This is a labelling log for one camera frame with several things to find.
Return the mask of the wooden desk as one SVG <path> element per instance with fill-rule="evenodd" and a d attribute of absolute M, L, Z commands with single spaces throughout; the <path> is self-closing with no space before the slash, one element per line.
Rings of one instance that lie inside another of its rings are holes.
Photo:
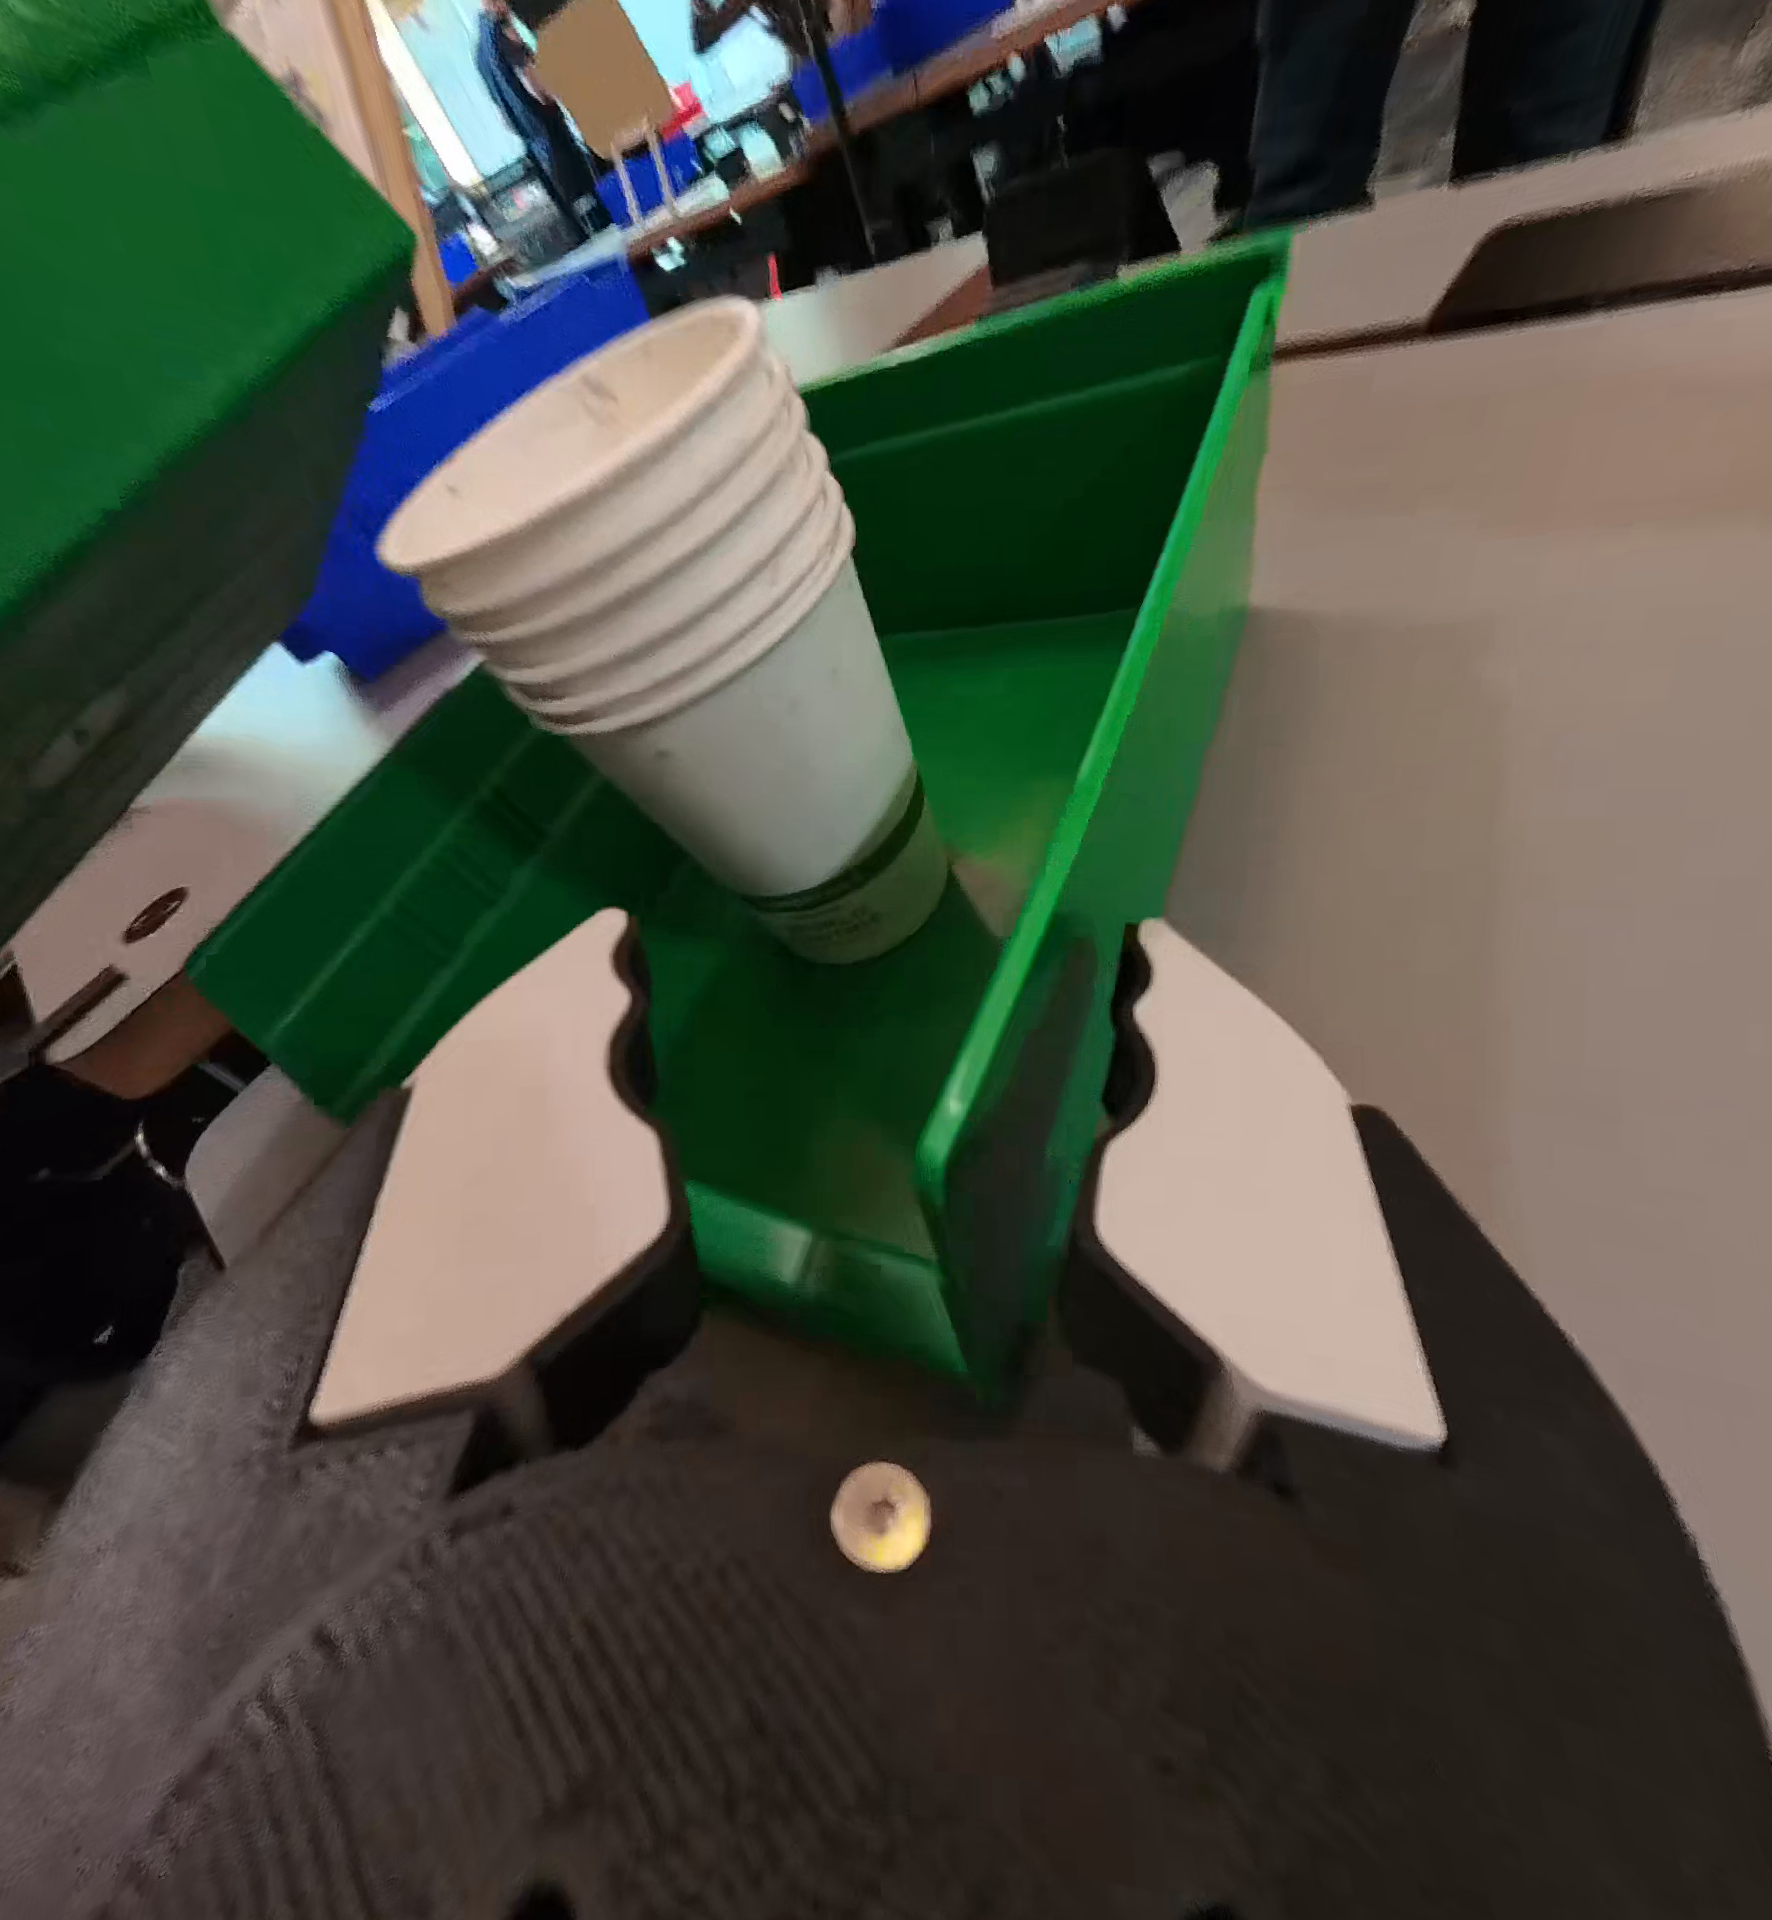
<path fill-rule="evenodd" d="M 803 123 L 803 142 L 775 174 L 752 175 L 714 194 L 706 179 L 666 199 L 631 227 L 615 228 L 530 273 L 506 262 L 456 284 L 456 307 L 508 304 L 566 275 L 621 256 L 638 273 L 682 248 L 682 273 L 706 253 L 764 262 L 777 255 L 778 287 L 790 292 L 821 271 L 852 270 L 922 248 L 919 230 L 898 221 L 905 179 L 928 182 L 994 141 L 994 114 L 940 127 L 944 103 L 970 94 L 1011 62 L 1088 20 L 1126 15 L 1132 3 L 1017 3 L 972 22 L 965 36 L 929 57 L 848 91 L 829 62 L 835 89 L 821 119 Z"/>

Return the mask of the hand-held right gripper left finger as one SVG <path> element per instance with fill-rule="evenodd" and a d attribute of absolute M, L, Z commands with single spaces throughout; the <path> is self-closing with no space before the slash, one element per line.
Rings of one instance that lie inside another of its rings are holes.
<path fill-rule="evenodd" d="M 584 1448 L 689 1347 L 703 1275 L 650 988 L 634 919 L 599 910 L 425 1054 L 313 1437 L 469 1413 L 506 1448 Z"/>

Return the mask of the green plastic bin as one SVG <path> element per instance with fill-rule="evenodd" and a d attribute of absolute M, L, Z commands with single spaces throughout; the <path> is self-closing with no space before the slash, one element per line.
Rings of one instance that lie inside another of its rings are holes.
<path fill-rule="evenodd" d="M 314 588 L 414 240 L 208 3 L 0 3 L 0 950 Z"/>
<path fill-rule="evenodd" d="M 1006 1398 L 1240 647 L 1282 292 L 1282 253 L 1236 245 L 807 389 L 953 864 L 893 954 L 785 953 L 469 673 L 203 943 L 197 988 L 348 1121 L 627 910 L 706 1279 Z"/>

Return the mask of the large blue plastic bin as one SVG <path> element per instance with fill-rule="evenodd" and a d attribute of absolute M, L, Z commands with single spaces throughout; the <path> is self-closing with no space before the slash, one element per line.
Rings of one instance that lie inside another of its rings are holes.
<path fill-rule="evenodd" d="M 339 659 L 373 682 L 442 635 L 414 579 L 379 540 L 395 509 L 526 393 L 648 320 L 626 262 L 566 275 L 499 313 L 469 313 L 383 375 L 310 598 L 284 632 L 299 660 Z"/>

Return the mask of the printed instruction board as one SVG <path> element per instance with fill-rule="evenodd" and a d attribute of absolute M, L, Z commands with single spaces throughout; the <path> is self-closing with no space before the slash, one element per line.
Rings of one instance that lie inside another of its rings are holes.
<path fill-rule="evenodd" d="M 439 339 L 456 322 L 454 300 L 373 9 L 366 2 L 215 2 L 211 9 L 409 222 L 413 293 L 409 319 L 395 322 L 395 335 Z"/>

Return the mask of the stack of nested paper cups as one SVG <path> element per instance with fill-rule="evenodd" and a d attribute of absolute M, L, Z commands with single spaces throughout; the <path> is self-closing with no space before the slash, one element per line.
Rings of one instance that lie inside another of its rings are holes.
<path fill-rule="evenodd" d="M 950 876 L 853 552 L 744 298 L 542 383 L 379 540 L 536 727 L 814 962 L 898 948 Z"/>

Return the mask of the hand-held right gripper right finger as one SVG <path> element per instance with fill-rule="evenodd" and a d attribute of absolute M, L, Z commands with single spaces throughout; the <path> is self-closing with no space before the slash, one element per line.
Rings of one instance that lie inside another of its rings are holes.
<path fill-rule="evenodd" d="M 1255 1471 L 1289 1426 L 1438 1459 L 1450 1429 L 1353 1115 L 1323 1057 L 1163 921 L 1133 925 L 1066 1347 L 1132 1448 Z"/>

